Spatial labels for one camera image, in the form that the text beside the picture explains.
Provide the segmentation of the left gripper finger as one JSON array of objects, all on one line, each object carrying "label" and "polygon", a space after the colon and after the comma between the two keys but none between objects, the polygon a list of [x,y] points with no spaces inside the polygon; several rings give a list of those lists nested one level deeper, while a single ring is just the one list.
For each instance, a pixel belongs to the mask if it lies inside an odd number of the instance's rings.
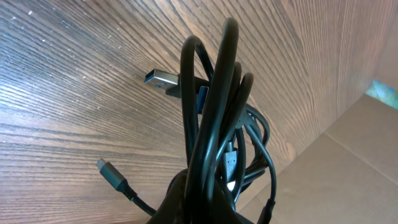
[{"label": "left gripper finger", "polygon": [[[187,215],[183,206],[183,196],[187,170],[180,171],[171,181],[169,189],[154,215],[154,223],[187,223]],[[242,215],[236,213],[228,203],[220,185],[216,182],[213,190],[213,204],[209,207],[195,206],[198,212],[192,223],[250,223],[252,222]]]}]

